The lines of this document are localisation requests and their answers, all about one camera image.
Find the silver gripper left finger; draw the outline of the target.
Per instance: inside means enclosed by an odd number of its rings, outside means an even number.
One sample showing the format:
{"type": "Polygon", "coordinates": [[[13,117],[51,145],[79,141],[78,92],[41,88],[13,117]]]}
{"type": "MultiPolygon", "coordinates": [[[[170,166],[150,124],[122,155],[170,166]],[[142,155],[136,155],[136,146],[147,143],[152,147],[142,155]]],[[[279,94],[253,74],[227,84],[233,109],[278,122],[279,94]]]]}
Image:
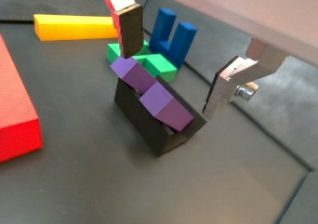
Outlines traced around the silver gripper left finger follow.
{"type": "Polygon", "coordinates": [[[135,0],[104,0],[118,31],[120,55],[134,56],[143,47],[143,7],[135,0]]]}

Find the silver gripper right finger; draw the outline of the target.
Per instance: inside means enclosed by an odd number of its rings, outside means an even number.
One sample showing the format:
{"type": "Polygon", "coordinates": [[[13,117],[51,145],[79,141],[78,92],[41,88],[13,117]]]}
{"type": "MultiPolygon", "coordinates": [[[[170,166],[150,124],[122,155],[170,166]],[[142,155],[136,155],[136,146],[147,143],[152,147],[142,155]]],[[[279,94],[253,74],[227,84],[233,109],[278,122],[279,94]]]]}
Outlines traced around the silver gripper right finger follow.
{"type": "Polygon", "coordinates": [[[203,115],[211,119],[233,97],[250,100],[258,91],[254,81],[275,73],[287,57],[285,51],[253,38],[246,59],[234,57],[215,74],[203,105],[203,115]]]}

